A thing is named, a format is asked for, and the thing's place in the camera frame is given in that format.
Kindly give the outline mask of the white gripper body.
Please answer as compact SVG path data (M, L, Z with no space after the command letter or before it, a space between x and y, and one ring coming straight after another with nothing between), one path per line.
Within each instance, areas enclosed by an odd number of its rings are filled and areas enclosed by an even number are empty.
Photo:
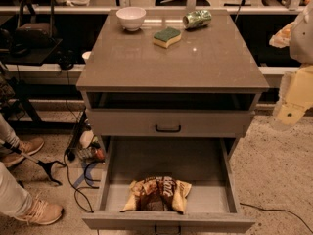
M286 71L279 92L283 105L306 112L313 106L313 66Z

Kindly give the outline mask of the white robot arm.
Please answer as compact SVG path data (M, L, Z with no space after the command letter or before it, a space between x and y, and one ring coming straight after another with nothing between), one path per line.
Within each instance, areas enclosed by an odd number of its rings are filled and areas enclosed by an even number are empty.
M273 127L286 130L313 107L313 2L273 35L269 44L289 47L291 58L300 62L297 71L286 71L283 75L279 100L273 110Z

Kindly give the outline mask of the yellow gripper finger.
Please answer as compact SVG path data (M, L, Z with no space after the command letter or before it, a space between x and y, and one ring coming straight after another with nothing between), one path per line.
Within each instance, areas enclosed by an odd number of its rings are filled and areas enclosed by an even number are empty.
M280 29L269 40L269 44L276 48L284 48L290 45L291 30L293 23L288 23L282 29Z
M278 102L273 110L271 125L276 130L288 130L294 127L304 116L305 109L294 104Z

